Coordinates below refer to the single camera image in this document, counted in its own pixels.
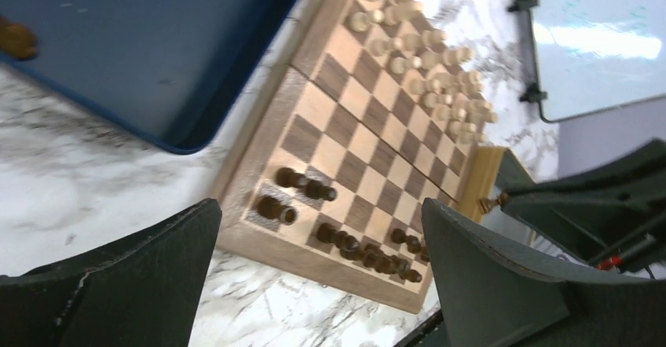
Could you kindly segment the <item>blue square tin tray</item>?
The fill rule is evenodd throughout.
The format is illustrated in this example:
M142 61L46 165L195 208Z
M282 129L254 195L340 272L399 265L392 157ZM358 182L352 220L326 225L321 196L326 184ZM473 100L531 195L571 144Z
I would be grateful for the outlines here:
M206 147L297 0L1 0L36 37L3 63L148 143Z

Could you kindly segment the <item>wooden chess board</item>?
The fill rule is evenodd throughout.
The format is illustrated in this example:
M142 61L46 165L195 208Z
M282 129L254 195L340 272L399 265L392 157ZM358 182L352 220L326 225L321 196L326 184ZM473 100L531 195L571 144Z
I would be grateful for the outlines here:
M365 32L347 18L371 14ZM458 206L483 127L496 121L482 96L474 51L446 43L415 0L323 0L276 90L253 111L215 193L223 216L217 245L231 253L384 305L417 313L432 273L421 205ZM281 167L335 188L335 201L275 181ZM292 225L261 216L272 196L293 206ZM360 242L348 261L317 239L329 223ZM393 243L399 228L423 250ZM423 279L411 283L366 268L364 250L407 260Z

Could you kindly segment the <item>dark wooden pawn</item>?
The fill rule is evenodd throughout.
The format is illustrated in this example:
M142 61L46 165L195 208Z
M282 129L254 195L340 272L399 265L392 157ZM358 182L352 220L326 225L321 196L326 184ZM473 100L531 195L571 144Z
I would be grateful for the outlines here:
M1 51L17 60L28 60L38 53L35 34L23 24L1 16Z
M396 273L402 279L411 283L420 283L422 275L411 267L411 264L405 259L398 259L395 264Z

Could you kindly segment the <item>dark wooden knight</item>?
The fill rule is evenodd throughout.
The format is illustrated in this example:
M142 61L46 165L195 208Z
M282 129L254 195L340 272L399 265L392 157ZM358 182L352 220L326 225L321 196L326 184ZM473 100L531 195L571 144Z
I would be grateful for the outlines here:
M495 198L480 198L477 201L478 209L481 215L489 214L496 207L502 207L510 196L506 192L501 192Z

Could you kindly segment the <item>light wooden chess piece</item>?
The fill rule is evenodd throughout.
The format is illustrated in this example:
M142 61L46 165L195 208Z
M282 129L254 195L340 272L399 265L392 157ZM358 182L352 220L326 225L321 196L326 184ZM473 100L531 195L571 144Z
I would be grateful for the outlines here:
M365 32L370 28L372 23L371 14L367 12L355 12L347 18L348 28L352 32Z

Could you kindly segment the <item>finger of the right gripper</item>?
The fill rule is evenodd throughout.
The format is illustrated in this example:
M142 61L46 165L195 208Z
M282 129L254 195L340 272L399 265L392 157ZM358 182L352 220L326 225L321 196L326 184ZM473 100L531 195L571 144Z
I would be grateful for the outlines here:
M637 272L665 262L665 142L555 181L513 186L500 209L586 265Z

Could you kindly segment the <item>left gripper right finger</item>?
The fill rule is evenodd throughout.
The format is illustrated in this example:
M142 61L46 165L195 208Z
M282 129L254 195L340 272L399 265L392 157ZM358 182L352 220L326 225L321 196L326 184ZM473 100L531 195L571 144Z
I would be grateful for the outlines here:
M453 346L662 346L665 283L554 258L436 199L422 224Z

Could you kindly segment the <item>small whiteboard black frame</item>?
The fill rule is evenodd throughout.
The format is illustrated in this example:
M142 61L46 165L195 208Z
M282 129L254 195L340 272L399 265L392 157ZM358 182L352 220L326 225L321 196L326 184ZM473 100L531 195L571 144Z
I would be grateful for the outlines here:
M665 0L512 0L529 47L520 101L556 123L665 95Z

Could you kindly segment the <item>dark chess piece on board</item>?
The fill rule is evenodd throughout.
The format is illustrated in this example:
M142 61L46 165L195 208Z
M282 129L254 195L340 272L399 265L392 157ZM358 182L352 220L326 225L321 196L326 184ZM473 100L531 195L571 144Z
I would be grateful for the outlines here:
M402 229L395 228L390 234L390 239L393 243L404 244L410 253L418 254L423 250L419 237L408 235Z
M261 197L257 202L256 210L261 216L284 225L292 225L298 218L298 211L293 206L283 204L272 196Z
M335 201L338 196L335 188L314 179L308 180L304 187L304 193L311 199L321 199L325 202Z
M317 229L317 239L319 241L326 244L334 244L339 249L342 249L345 245L347 236L348 233L346 231L338 230L329 223L323 223Z
M352 235L345 235L340 239L339 253L348 261L357 261L360 257L360 242Z
M364 250L361 262L364 267L371 268L381 274L393 275L397 271L396 261L381 250Z
M281 167L275 174L275 181L284 188L304 188L308 184L309 178L290 167Z

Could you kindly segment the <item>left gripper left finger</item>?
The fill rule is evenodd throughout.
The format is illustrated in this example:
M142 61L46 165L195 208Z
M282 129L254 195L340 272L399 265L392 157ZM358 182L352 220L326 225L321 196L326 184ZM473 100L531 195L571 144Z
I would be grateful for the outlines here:
M93 250L2 276L2 345L186 346L221 215L204 199Z

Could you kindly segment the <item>gold metal tin lid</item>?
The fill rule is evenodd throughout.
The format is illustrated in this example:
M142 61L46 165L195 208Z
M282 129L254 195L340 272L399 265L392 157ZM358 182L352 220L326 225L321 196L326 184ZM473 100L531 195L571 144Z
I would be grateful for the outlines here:
M480 199L495 199L506 188L532 184L534 180L510 148L482 146L474 151L457 210L472 221L528 247L536 233L507 216L498 206L484 210Z

